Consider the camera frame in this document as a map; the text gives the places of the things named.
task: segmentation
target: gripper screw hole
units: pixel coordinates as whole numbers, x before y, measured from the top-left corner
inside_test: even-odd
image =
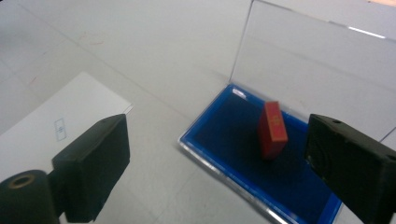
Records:
[[[33,182],[34,175],[20,175],[15,177],[8,185],[10,189],[20,189]]]

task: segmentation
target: transparent acrylic panel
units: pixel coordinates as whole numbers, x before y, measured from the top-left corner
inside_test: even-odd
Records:
[[[254,1],[231,82],[307,121],[340,119],[381,140],[396,126],[396,41]]]

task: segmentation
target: clear plastic tray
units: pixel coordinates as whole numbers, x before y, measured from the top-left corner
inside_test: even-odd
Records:
[[[332,223],[341,201],[304,160],[307,121],[321,114],[378,141],[396,127],[396,41],[253,1],[230,85],[179,143],[279,223]],[[264,101],[281,104],[289,142],[262,161]]]

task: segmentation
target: red block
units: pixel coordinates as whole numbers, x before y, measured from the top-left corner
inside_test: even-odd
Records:
[[[274,160],[288,143],[285,123],[278,102],[266,102],[259,121],[259,139],[264,160]]]

